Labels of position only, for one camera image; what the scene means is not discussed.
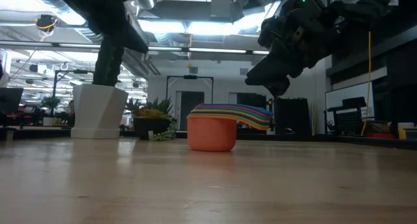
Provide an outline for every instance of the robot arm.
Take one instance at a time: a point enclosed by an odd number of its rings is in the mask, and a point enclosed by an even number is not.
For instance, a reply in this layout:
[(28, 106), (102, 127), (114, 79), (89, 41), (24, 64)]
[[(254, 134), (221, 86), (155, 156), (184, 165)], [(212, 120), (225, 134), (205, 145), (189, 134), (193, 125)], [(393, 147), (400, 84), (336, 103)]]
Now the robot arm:
[(258, 43), (270, 50), (247, 74), (247, 85), (263, 85), (275, 97), (289, 87), (287, 76), (298, 77), (305, 67), (331, 55), (349, 29), (369, 28), (389, 13), (391, 0), (359, 0), (354, 5), (335, 1), (288, 0), (277, 18), (266, 19)]

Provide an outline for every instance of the orange bowl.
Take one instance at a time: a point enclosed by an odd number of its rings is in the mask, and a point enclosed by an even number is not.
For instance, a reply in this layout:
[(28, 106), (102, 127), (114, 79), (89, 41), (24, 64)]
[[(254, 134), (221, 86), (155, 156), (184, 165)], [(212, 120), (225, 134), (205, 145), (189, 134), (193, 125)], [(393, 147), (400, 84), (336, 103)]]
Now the orange bowl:
[(188, 117), (187, 143), (192, 150), (228, 152), (236, 144), (236, 121)]

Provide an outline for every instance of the white planter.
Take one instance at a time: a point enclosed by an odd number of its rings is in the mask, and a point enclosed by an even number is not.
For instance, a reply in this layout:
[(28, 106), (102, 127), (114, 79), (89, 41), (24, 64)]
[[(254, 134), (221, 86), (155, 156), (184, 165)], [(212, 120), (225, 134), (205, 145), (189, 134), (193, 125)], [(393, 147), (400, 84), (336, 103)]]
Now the white planter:
[(79, 85), (74, 87), (76, 139), (117, 139), (128, 93), (115, 87)]
[(53, 126), (53, 117), (44, 117), (44, 126)]

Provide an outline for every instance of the whiteboard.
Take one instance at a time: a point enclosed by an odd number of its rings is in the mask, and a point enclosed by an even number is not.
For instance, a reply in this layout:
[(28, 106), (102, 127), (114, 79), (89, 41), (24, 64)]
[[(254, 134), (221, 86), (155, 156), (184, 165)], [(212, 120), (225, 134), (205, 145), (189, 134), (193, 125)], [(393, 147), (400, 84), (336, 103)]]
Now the whiteboard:
[[(375, 113), (373, 110), (373, 93), (372, 93), (372, 82), (369, 89), (369, 103), (367, 102), (367, 83), (362, 83), (354, 85), (351, 87), (346, 87), (343, 89), (338, 89), (335, 91), (330, 91), (326, 93), (326, 109), (331, 107), (340, 107), (343, 105), (342, 100), (348, 98), (357, 98), (364, 97), (366, 105), (368, 105), (368, 117), (374, 117)], [(338, 111), (338, 113), (351, 112), (352, 110)], [(362, 117), (366, 117), (366, 107), (362, 108)], [(333, 112), (327, 113), (327, 121), (334, 122)]]

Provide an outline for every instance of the doorway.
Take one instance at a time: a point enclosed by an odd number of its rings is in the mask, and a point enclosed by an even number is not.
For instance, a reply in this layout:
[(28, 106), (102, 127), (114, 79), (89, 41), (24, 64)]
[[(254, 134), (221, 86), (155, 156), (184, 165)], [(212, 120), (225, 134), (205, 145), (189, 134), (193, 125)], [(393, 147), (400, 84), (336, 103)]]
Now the doorway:
[(197, 105), (204, 103), (204, 92), (182, 91), (180, 92), (180, 128), (187, 130), (187, 116)]

